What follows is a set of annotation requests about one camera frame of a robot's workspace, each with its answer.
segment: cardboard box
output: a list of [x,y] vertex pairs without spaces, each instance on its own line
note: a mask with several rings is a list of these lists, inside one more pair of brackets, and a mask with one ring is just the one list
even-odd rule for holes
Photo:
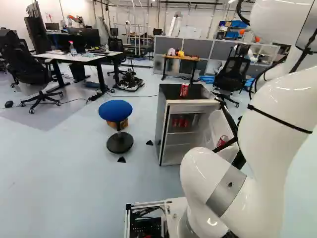
[[[115,122],[107,121],[107,124],[117,130],[117,124]],[[128,118],[120,122],[120,128],[125,129],[129,125]]]
[[224,26],[231,26],[231,21],[226,21],[226,24]]

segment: stool base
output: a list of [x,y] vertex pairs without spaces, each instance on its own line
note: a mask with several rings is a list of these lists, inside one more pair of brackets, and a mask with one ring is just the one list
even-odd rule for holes
[[133,137],[129,133],[121,132],[120,136],[116,133],[107,141],[107,149],[115,154],[127,152],[133,145]]

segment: standing desk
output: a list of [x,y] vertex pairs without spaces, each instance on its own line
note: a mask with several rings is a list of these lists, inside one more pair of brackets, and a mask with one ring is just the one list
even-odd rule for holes
[[44,53],[39,55],[34,55],[32,57],[35,58],[43,58],[43,59],[53,59],[51,64],[53,65],[54,71],[56,73],[57,81],[59,86],[57,88],[52,89],[51,91],[63,88],[70,83],[64,83],[63,77],[61,76],[60,69],[58,67],[57,61],[64,63],[79,63],[83,65],[91,65],[97,67],[98,81],[100,85],[100,91],[93,97],[93,101],[106,93],[108,86],[105,84],[103,71],[101,68],[101,62],[105,58],[112,58],[114,62],[114,77],[115,81],[119,81],[119,62],[118,57],[122,54],[122,52],[110,51],[108,55],[104,56],[95,56],[95,57],[83,57],[83,56],[72,56],[70,54],[67,55],[57,55],[52,53]]
[[197,62],[200,61],[199,58],[197,59],[197,58],[194,58],[191,56],[180,57],[180,56],[168,56],[168,55],[163,55],[162,57],[164,58],[163,77],[161,79],[162,81],[166,78],[165,70],[166,70],[166,62],[168,59],[187,60],[187,61],[191,61],[194,63],[192,77],[190,78],[190,85],[193,85],[193,78],[194,78]]

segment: can on fridge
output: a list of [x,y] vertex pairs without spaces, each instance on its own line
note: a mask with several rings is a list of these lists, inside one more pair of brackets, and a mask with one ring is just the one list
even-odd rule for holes
[[183,97],[187,97],[189,90],[189,84],[188,83],[182,83],[181,89],[180,89],[180,95]]
[[224,145],[229,140],[229,137],[226,135],[222,135],[217,143],[217,147]]

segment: blue stool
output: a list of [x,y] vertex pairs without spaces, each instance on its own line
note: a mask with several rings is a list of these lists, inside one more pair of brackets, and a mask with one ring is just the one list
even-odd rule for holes
[[117,125],[117,133],[108,139],[107,149],[116,154],[127,152],[133,145],[133,137],[129,133],[121,132],[120,122],[131,115],[132,106],[123,100],[111,100],[103,103],[98,112],[102,119]]

